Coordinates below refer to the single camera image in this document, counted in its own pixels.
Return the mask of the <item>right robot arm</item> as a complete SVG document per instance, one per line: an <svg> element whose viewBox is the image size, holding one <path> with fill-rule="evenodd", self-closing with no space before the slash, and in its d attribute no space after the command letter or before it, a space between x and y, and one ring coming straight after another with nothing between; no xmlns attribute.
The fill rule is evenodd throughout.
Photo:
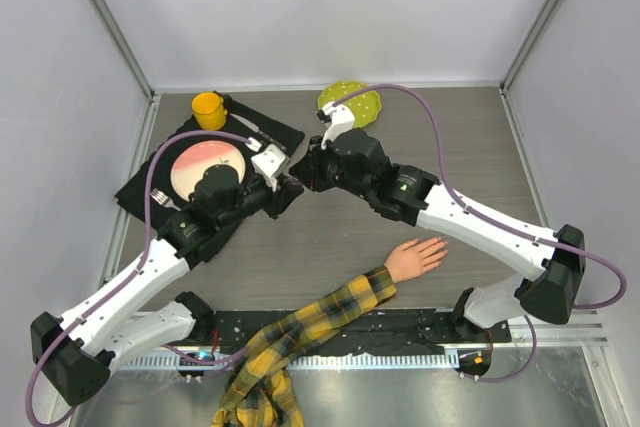
<svg viewBox="0 0 640 427"><path fill-rule="evenodd" d="M450 192L436 175L392 162L361 129L335 141L312 137L290 173L311 191L342 189L386 219L453 237L509 266L512 277L461 294L451 318L460 340L475 341L496 323L522 315L555 325L569 321L585 272L579 229L529 225Z"/></svg>

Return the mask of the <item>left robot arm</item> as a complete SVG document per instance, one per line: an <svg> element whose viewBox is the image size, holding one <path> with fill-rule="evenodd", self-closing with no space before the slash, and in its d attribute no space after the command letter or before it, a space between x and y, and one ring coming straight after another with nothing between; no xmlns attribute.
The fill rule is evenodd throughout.
<svg viewBox="0 0 640 427"><path fill-rule="evenodd" d="M124 346L117 328L160 290L212 259L220 233L265 212L275 219L304 191L280 174L239 181L235 169L215 165L196 183L138 260L89 299L59 317L43 312L30 325L34 363L71 407L107 382Z"/></svg>

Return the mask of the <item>mannequin hand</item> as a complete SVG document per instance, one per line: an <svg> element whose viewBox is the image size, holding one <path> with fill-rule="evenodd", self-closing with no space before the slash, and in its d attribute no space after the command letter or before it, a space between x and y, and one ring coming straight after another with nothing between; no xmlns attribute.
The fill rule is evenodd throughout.
<svg viewBox="0 0 640 427"><path fill-rule="evenodd" d="M447 253L448 242L443 238L413 239L393 249L384 266L394 283L402 283L434 270Z"/></svg>

